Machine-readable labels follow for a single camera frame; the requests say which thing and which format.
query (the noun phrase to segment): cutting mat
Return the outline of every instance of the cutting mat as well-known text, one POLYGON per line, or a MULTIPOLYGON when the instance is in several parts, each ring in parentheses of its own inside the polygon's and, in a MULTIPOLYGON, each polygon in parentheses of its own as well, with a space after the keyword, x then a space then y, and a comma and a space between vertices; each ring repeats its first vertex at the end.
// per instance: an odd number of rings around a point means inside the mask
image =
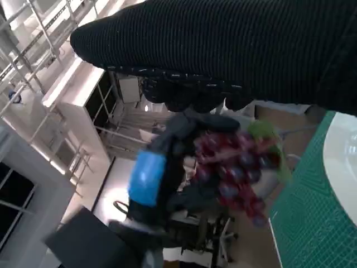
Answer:
MULTIPOLYGON (((270 212, 283 268, 357 267, 357 227, 337 201, 322 159, 334 115, 326 114, 270 212)), ((357 193, 351 202, 357 205, 357 193)))

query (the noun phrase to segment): chair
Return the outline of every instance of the chair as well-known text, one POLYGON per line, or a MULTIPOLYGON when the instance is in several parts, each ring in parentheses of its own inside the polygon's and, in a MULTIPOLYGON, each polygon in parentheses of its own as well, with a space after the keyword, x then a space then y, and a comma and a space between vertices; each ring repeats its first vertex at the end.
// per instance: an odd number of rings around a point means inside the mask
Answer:
POLYGON ((199 216, 187 213, 181 215, 184 215, 181 219, 174 216, 168 222, 166 231, 174 242, 164 247, 181 247, 181 254, 185 250, 197 253, 210 252, 213 254, 214 266, 217 264, 218 256, 222 256, 228 263, 233 262, 228 254, 228 244, 232 239, 238 239, 238 234, 228 232, 228 227, 234 222, 234 218, 227 213, 220 213, 212 223, 208 212, 202 212, 199 216))

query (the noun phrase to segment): black sleeve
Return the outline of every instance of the black sleeve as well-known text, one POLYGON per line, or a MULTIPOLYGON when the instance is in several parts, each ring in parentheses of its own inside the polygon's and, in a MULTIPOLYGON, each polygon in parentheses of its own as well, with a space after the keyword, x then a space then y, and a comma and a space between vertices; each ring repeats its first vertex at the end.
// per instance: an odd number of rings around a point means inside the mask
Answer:
MULTIPOLYGON (((356 6, 356 0, 148 0, 79 27, 71 44, 100 68, 194 90, 203 84, 211 102, 317 103, 356 113, 356 6)), ((202 112, 211 108, 199 106, 202 94, 190 98, 202 112)))

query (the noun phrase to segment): blue part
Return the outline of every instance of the blue part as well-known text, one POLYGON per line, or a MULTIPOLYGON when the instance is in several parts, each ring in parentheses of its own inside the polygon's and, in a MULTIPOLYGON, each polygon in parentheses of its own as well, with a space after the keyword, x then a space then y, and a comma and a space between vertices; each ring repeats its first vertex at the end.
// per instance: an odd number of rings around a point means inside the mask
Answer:
POLYGON ((165 164, 165 156, 140 151, 129 182, 129 198, 139 204, 154 207, 165 164))

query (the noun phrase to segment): white plate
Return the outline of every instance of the white plate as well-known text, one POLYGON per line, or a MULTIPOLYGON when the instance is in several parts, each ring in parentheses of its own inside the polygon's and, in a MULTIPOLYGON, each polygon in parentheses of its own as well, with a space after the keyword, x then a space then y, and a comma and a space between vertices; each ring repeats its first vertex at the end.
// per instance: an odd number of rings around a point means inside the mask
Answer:
POLYGON ((324 166, 340 204, 357 225, 357 117, 336 113, 324 143, 324 166))

